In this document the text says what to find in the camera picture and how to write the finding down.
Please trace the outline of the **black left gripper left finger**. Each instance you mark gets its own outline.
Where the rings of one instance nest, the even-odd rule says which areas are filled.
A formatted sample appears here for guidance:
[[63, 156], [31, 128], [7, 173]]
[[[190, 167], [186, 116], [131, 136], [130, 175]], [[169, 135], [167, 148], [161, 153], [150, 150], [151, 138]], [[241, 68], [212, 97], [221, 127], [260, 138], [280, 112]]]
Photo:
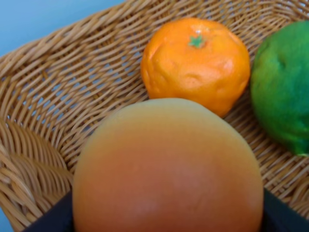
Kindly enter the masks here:
[[72, 191], [68, 192], [24, 232], [73, 232]]

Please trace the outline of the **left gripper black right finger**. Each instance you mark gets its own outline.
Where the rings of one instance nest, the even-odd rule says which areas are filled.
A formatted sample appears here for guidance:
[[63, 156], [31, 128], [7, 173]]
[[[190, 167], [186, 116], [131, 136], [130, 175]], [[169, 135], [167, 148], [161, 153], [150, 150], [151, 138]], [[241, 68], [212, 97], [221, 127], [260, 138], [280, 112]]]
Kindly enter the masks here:
[[309, 232], [309, 221], [264, 189], [261, 232]]

